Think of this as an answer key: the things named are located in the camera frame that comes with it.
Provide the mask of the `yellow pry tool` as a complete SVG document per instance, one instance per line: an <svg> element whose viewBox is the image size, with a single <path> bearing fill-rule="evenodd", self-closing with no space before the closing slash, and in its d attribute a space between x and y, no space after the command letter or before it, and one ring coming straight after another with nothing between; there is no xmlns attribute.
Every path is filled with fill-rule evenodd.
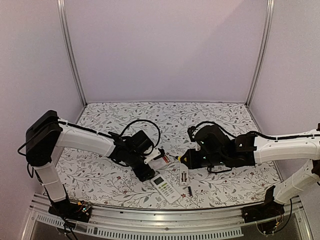
<svg viewBox="0 0 320 240"><path fill-rule="evenodd" d="M178 160L178 161L180 161L180 156L173 156L173 155L170 155L170 157L172 157L172 158L174 158L175 160Z"/></svg>

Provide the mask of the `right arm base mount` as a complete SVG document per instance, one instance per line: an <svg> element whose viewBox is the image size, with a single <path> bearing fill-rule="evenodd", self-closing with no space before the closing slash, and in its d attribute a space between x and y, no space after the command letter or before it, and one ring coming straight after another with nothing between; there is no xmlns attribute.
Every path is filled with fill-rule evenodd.
<svg viewBox="0 0 320 240"><path fill-rule="evenodd" d="M274 234L282 222L284 205L274 201L243 207L241 216L245 223L256 222L256 227L263 235Z"/></svg>

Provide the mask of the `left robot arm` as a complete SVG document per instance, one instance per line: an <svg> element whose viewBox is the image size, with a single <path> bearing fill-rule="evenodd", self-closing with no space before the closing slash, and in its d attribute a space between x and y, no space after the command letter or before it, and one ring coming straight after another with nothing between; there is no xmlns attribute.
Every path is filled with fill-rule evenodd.
<svg viewBox="0 0 320 240"><path fill-rule="evenodd" d="M63 217L75 211L67 198L140 208L159 196L147 164L156 149L142 130L132 136L102 133L49 110L26 130L24 149Z"/></svg>

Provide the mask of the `slim white remote control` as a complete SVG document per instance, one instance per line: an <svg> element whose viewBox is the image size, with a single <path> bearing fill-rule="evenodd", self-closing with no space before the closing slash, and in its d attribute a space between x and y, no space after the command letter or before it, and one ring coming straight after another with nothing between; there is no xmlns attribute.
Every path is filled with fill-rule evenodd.
<svg viewBox="0 0 320 240"><path fill-rule="evenodd" d="M179 182L181 186L187 186L189 184L189 169L182 162L179 163Z"/></svg>

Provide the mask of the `black-faced white remote control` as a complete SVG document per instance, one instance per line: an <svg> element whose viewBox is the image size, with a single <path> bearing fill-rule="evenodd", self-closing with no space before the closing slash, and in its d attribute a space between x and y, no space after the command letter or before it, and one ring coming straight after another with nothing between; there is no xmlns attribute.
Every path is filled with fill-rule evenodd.
<svg viewBox="0 0 320 240"><path fill-rule="evenodd" d="M148 164L149 166L154 169L155 171L157 170L160 170L160 169L164 169L166 168L169 164L173 163L173 161L171 160L171 162L169 163L166 163L163 158L159 158L159 159L156 159L156 160L152 160L150 161Z"/></svg>

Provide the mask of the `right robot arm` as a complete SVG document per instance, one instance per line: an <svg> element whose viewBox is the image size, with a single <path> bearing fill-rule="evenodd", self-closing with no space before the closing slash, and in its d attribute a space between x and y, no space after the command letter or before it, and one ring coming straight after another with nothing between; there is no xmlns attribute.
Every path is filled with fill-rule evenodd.
<svg viewBox="0 0 320 240"><path fill-rule="evenodd" d="M215 122L204 121L187 130L189 139L196 144L177 159L188 169L215 166L228 169L255 166L282 160L306 160L306 163L285 181L265 192L258 213L269 218L292 197L320 181L320 130L312 129L294 135L268 136L249 131L235 136Z"/></svg>

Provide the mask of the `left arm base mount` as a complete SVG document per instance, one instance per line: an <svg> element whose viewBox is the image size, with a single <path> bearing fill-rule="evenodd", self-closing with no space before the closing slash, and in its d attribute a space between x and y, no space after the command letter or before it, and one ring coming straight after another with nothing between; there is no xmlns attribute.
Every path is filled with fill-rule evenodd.
<svg viewBox="0 0 320 240"><path fill-rule="evenodd" d="M52 202L48 213L65 220L88 223L91 218L92 205L85 201L73 203L65 199L59 202Z"/></svg>

